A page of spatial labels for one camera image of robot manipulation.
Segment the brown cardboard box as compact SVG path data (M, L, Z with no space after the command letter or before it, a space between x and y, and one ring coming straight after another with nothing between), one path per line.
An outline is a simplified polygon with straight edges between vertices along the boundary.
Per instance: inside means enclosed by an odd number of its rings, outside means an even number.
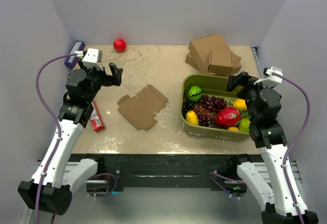
M117 102L118 111L138 130L152 128L157 122L155 116L167 103L168 98L150 84L135 96L126 94Z

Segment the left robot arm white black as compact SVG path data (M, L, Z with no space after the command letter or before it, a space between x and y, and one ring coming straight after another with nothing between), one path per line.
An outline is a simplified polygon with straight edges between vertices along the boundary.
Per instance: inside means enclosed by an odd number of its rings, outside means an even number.
M79 62L79 68L67 75L63 104L55 116L56 132L44 159L29 181L22 181L18 193L28 208L63 215L69 208L74 192L88 179L105 176L104 160L96 156L82 159L74 169L65 172L72 150L82 135L94 110L92 101L101 87L119 86L123 69L109 64L105 68L87 67Z

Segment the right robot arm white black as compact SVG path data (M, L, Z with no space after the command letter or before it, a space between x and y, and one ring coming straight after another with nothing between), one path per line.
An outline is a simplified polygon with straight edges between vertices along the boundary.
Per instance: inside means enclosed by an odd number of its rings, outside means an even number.
M249 115L249 134L265 163L270 183L256 172L248 156L235 156L228 166L228 175L241 179L251 191L261 208L263 223L318 223L318 216L310 211L298 190L291 168L289 154L306 128L310 116L310 101L304 124L298 135L287 144L282 126L277 121L281 110L281 95L274 90L285 77L281 70L272 67L264 70L265 77L258 79L246 72L228 77L226 90L242 89L237 97L246 102Z

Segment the green plastic tub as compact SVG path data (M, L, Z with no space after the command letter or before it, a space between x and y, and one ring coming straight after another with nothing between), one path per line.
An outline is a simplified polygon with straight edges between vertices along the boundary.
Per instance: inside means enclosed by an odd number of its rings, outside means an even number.
M186 91L192 86L199 86L204 95L214 95L216 98L223 98L225 104L231 106L236 100L236 94L241 90L237 87L233 92L227 92L226 86L228 78L218 76L207 76L203 74L192 74L186 77L182 83L179 115L182 121L182 127L185 133L194 136L216 138L231 141L244 141L248 139L248 132L233 132L227 129L208 128L203 126L194 126L185 119L183 106L189 101Z

